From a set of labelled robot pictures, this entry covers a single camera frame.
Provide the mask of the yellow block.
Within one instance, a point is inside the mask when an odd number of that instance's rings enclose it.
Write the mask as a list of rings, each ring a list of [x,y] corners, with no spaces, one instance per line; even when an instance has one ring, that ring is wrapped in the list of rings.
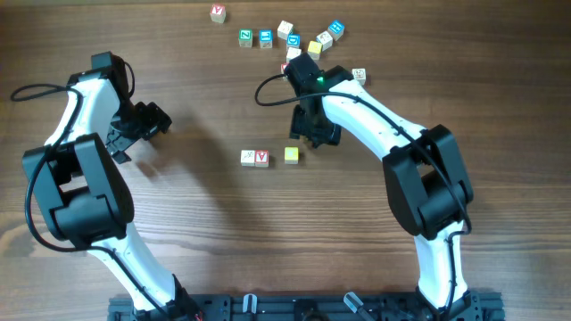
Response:
[[[322,53],[323,45],[318,41],[311,40],[308,44],[307,54],[314,61],[318,61]]]
[[[285,164],[298,164],[299,163],[299,148],[287,146],[284,153]]]

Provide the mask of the red letter V block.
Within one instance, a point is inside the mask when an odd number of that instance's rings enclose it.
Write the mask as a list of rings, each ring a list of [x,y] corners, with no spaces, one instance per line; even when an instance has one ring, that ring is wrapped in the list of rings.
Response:
[[[254,166],[266,168],[269,165],[269,152],[267,150],[254,151]]]

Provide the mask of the natural picture block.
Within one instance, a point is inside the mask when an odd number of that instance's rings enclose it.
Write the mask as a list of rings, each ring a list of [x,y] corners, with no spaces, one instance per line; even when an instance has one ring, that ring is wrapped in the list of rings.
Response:
[[[242,150],[240,154],[241,165],[245,167],[255,166],[255,151],[254,150]]]

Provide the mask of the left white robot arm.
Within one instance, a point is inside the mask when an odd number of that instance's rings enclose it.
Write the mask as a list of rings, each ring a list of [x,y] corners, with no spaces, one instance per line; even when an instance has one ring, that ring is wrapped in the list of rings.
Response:
[[[32,236],[52,251],[85,251],[104,263],[130,296],[111,300],[110,320],[203,319],[137,232],[134,202],[118,170],[133,143],[168,132],[170,117],[155,103],[132,103],[134,71],[111,52],[93,55],[90,70],[64,86],[33,87],[35,98],[65,93],[68,102],[45,144],[22,156]]]

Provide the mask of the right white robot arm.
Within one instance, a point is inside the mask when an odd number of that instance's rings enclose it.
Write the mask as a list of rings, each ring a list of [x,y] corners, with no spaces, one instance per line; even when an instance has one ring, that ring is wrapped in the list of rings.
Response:
[[[389,207],[415,238],[418,291],[437,319],[455,318],[468,291],[459,239],[472,231],[467,206],[474,192],[451,131],[405,120],[369,95],[348,70],[323,71],[306,53],[292,59],[284,73],[298,100],[290,136],[317,148],[339,144],[347,130],[381,160]]]

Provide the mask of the natural block number four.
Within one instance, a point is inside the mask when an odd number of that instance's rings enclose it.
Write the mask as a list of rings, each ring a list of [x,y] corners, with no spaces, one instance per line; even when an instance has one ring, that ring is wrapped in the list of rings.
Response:
[[[352,75],[362,86],[367,82],[367,72],[364,68],[352,69]]]

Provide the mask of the natural block with green side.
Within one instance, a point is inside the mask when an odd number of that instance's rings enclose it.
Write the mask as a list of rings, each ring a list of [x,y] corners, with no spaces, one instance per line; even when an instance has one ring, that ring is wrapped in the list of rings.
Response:
[[[286,52],[286,62],[289,63],[291,60],[297,58],[302,53],[300,48],[288,47]]]

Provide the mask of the blue letter D block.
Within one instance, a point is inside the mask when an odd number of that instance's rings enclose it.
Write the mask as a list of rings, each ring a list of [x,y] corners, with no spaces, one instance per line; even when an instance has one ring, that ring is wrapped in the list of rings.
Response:
[[[299,48],[301,44],[301,36],[298,34],[289,34],[286,38],[286,46]]]

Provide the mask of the natural block number two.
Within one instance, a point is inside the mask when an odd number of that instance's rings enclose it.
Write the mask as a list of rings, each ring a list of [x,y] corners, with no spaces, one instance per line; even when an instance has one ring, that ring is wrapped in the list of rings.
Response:
[[[334,39],[328,31],[323,31],[320,34],[318,34],[316,36],[316,41],[322,45],[321,49],[322,52],[325,52],[334,43]]]

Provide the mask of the natural wooden block top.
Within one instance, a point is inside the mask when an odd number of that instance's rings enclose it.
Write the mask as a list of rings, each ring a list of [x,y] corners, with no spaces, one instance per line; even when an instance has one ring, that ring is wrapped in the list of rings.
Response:
[[[293,33],[294,25],[288,21],[281,21],[277,27],[277,36],[287,40],[289,35]]]

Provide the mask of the blue picture block left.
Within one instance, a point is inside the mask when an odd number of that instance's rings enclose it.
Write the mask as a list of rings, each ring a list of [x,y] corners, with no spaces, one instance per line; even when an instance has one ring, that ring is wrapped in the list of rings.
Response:
[[[271,29],[260,30],[259,44],[261,49],[269,49],[273,47],[273,32]]]

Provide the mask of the blue block far right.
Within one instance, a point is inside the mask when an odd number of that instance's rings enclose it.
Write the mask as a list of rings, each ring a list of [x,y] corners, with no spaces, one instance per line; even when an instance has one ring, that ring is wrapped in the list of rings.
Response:
[[[327,29],[334,41],[338,41],[343,36],[344,30],[345,26],[338,20],[332,21]]]

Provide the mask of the green letter N block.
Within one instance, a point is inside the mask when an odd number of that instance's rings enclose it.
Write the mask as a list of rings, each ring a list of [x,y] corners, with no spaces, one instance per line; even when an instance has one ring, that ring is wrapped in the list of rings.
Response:
[[[253,33],[251,29],[239,29],[238,42],[240,47],[252,47]]]

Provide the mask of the red letter Y block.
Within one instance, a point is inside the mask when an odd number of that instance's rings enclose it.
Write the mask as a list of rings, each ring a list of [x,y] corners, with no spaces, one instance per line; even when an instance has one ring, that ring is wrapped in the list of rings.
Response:
[[[210,16],[213,22],[224,23],[227,16],[226,6],[223,4],[213,4]]]

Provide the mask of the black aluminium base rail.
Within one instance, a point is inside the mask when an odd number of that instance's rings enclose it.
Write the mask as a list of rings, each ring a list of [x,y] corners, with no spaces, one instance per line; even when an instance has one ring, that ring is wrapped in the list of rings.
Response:
[[[335,296],[193,295],[202,314],[195,320],[441,320],[437,312],[414,292],[378,295],[346,293]],[[107,320],[167,320],[160,313],[137,315],[127,297],[110,299]],[[499,292],[476,292],[454,303],[450,320],[503,321],[504,304]]]

